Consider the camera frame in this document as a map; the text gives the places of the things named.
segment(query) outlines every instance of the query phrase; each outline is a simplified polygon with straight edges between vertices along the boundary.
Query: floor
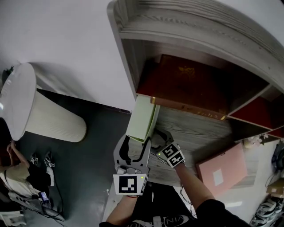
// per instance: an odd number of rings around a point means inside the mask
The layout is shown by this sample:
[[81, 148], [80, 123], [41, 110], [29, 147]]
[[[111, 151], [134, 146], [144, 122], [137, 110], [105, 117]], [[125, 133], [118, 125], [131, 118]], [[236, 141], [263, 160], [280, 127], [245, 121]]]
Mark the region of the floor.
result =
[[[19, 150], [27, 158], [36, 151], [41, 160], [48, 150], [52, 151], [55, 177], [64, 200], [64, 217], [67, 219], [64, 225], [98, 226], [114, 173], [112, 151], [126, 131], [130, 114], [93, 102], [40, 92], [81, 116], [87, 123], [87, 137], [82, 142], [70, 143], [26, 132], [20, 140]], [[55, 203], [60, 201], [55, 187], [51, 196]], [[30, 227], [60, 226], [54, 220], [31, 211], [25, 216]]]
[[[25, 133], [20, 140], [20, 150], [27, 158], [36, 151], [41, 159], [48, 150], [52, 151], [56, 165], [54, 169], [56, 181], [64, 200], [64, 217], [67, 219], [64, 222], [65, 226], [98, 226], [98, 223], [103, 218], [106, 219], [107, 213], [115, 206], [114, 192], [111, 188], [114, 173], [112, 151], [118, 139], [126, 131], [130, 115], [76, 98], [46, 91], [41, 93], [85, 119], [88, 126], [87, 137], [82, 142], [74, 144]], [[210, 136], [204, 136], [199, 131], [198, 125], [190, 125], [188, 122], [178, 123], [184, 119], [169, 123], [170, 111], [162, 112], [163, 121], [159, 120], [157, 125], [164, 126], [177, 135], [184, 134], [184, 128], [191, 127], [191, 134], [195, 137], [189, 141], [192, 146], [204, 143], [212, 147], [211, 139], [221, 135], [209, 131]], [[224, 140], [230, 139], [226, 127], [219, 127]], [[247, 222], [266, 196], [265, 182], [272, 172], [270, 160], [276, 144], [277, 142], [270, 142], [256, 149], [245, 150], [246, 160], [253, 166], [249, 172], [252, 173], [254, 185], [230, 189], [217, 198], [224, 202], [233, 214]], [[222, 147], [223, 144], [215, 144], [214, 147], [219, 149], [220, 146]], [[206, 149], [198, 150], [203, 154], [208, 152]], [[189, 163], [195, 161], [196, 159], [188, 160]], [[60, 201], [56, 188], [52, 189], [51, 195], [55, 201]], [[28, 226], [31, 227], [38, 226], [39, 223], [42, 227], [59, 226], [54, 220], [31, 211], [26, 212], [26, 218]]]

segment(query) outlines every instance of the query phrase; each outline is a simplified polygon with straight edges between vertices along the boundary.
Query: hand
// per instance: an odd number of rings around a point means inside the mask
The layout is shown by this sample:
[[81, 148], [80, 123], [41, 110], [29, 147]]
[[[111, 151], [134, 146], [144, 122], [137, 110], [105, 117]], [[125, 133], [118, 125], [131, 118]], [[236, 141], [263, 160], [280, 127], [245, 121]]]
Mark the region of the hand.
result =
[[180, 146], [174, 141], [171, 144], [160, 148], [157, 151], [156, 156], [162, 163], [169, 165], [171, 168], [174, 168], [176, 165], [184, 162], [185, 160]]
[[12, 149], [16, 149], [15, 141], [13, 139], [11, 141], [11, 147], [12, 147]]
[[9, 154], [12, 153], [11, 144], [9, 144], [9, 145], [7, 146], [7, 151], [8, 151]]

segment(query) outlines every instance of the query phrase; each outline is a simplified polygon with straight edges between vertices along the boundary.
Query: pink envelope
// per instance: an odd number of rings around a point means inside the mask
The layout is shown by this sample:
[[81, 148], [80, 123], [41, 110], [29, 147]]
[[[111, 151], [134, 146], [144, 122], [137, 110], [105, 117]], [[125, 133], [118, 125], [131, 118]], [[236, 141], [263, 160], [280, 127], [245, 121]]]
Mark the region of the pink envelope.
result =
[[199, 179], [214, 196], [225, 192], [248, 174], [242, 144], [197, 163], [196, 169]]

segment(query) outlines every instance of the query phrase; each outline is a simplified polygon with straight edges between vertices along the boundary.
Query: cable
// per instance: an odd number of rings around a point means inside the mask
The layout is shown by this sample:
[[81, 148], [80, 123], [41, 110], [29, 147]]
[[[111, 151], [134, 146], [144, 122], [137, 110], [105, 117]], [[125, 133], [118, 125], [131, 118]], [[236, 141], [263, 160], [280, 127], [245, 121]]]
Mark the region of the cable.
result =
[[271, 183], [271, 181], [273, 180], [273, 178], [276, 176], [276, 174], [277, 174], [277, 170], [273, 173], [273, 174], [271, 174], [269, 177], [268, 177], [268, 179], [266, 180], [266, 183], [265, 183], [265, 187], [267, 188], [269, 185], [270, 185], [270, 183]]
[[193, 207], [192, 203], [191, 203], [190, 201], [188, 201], [188, 200], [183, 196], [182, 190], [183, 190], [183, 185], [181, 185], [181, 189], [180, 189], [180, 192], [179, 192], [179, 193], [181, 194], [182, 198], [183, 198], [187, 203], [190, 204], [190, 213], [191, 213], [191, 215], [192, 215], [194, 218], [197, 218], [196, 214], [192, 214], [192, 207]]
[[40, 213], [39, 211], [32, 210], [31, 208], [28, 208], [28, 207], [25, 207], [25, 208], [29, 209], [30, 211], [34, 211], [34, 212], [36, 212], [36, 213], [42, 215], [43, 217], [51, 218], [51, 219], [55, 220], [58, 224], [62, 225], [63, 227], [67, 227], [67, 226], [65, 226], [65, 225], [63, 225], [63, 224], [61, 224], [61, 223], [59, 223], [58, 220], [56, 220], [56, 219], [54, 218], [55, 216], [51, 216], [51, 215], [48, 215], [48, 214], [42, 214], [42, 213]]
[[54, 183], [55, 183], [56, 188], [57, 188], [57, 190], [58, 190], [59, 196], [60, 196], [60, 198], [61, 198], [61, 204], [62, 204], [61, 212], [58, 213], [58, 215], [59, 215], [59, 214], [63, 215], [63, 212], [64, 212], [64, 202], [63, 202], [63, 198], [62, 198], [61, 192], [60, 192], [60, 190], [59, 190], [59, 188], [58, 188], [58, 185], [57, 185], [57, 182], [56, 182], [55, 174], [54, 174], [53, 176], [54, 176]]

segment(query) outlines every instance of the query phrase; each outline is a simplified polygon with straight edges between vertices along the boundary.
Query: white paper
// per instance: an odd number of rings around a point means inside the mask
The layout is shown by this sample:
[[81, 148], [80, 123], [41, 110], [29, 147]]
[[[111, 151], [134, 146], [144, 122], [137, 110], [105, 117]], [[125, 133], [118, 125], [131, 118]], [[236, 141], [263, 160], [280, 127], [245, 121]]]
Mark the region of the white paper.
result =
[[238, 206], [241, 206], [243, 204], [242, 201], [240, 202], [235, 202], [235, 203], [227, 203], [225, 204], [225, 207], [228, 208], [228, 207], [238, 207]]
[[224, 182], [221, 169], [215, 171], [213, 173], [213, 177], [214, 177], [215, 186], [218, 186]]

